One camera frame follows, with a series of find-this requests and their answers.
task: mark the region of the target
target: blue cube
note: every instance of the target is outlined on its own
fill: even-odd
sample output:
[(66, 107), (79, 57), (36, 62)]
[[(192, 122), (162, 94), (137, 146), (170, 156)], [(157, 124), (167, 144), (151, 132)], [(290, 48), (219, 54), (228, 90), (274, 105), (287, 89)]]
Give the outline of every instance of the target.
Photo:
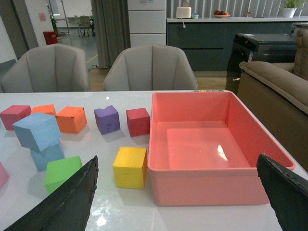
[(34, 113), (13, 124), (22, 147), (42, 152), (61, 138), (54, 115)]
[(42, 152), (31, 150), (32, 159), (39, 172), (47, 169), (48, 162), (64, 159), (64, 153), (60, 141), (55, 142)]
[(95, 109), (94, 114), (96, 125), (102, 135), (120, 129), (119, 112), (113, 106)]

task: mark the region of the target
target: red trash bin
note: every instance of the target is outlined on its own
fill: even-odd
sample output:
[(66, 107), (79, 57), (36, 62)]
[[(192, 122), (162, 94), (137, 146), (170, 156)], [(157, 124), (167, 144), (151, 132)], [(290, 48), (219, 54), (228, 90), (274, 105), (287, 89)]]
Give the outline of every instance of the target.
[(44, 31), (43, 34), (47, 45), (58, 43), (55, 31)]

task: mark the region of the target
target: yellow cube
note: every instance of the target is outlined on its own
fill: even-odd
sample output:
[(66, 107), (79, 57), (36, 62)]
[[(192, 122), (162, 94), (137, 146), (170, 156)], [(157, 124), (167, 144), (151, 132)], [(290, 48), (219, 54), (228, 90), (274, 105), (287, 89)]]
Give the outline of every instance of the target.
[(120, 147), (113, 165), (116, 186), (143, 189), (147, 162), (146, 148)]

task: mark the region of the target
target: dark gray cabinet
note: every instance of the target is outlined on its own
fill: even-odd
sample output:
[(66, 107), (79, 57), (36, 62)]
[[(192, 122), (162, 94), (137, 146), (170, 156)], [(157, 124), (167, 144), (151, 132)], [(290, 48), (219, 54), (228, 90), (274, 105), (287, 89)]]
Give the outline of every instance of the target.
[(184, 50), (193, 71), (226, 71), (237, 33), (291, 34), (294, 22), (167, 23), (167, 45)]

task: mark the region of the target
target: cube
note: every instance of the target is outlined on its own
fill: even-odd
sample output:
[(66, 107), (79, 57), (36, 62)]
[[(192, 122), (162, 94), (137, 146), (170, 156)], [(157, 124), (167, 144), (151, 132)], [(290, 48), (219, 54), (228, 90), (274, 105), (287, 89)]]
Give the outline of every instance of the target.
[(0, 162), (0, 188), (5, 184), (5, 182), (9, 179), (9, 174), (3, 167), (2, 163)]
[(54, 109), (53, 104), (33, 107), (31, 114), (36, 113), (36, 112), (50, 114), (50, 115), (53, 115), (53, 116), (56, 115), (56, 110)]
[(150, 133), (150, 116), (145, 108), (127, 110), (126, 116), (131, 137)]
[(72, 175), (74, 175), (81, 167), (82, 163), (79, 155), (49, 162), (47, 164), (45, 178), (45, 188), (47, 192), (51, 194)]
[(147, 173), (146, 148), (120, 147), (113, 171), (117, 187), (143, 189)]
[(83, 107), (65, 107), (56, 114), (59, 129), (64, 133), (78, 134), (87, 124)]
[(119, 112), (113, 107), (95, 109), (95, 121), (102, 135), (121, 129)]
[(61, 138), (53, 115), (34, 113), (13, 124), (21, 146), (42, 152)]
[(31, 113), (29, 105), (12, 105), (0, 113), (4, 127), (7, 130), (14, 130), (13, 123), (27, 117)]
[(42, 152), (36, 152), (34, 150), (31, 150), (30, 152), (39, 172), (45, 171), (49, 162), (65, 158), (60, 141), (53, 143)]

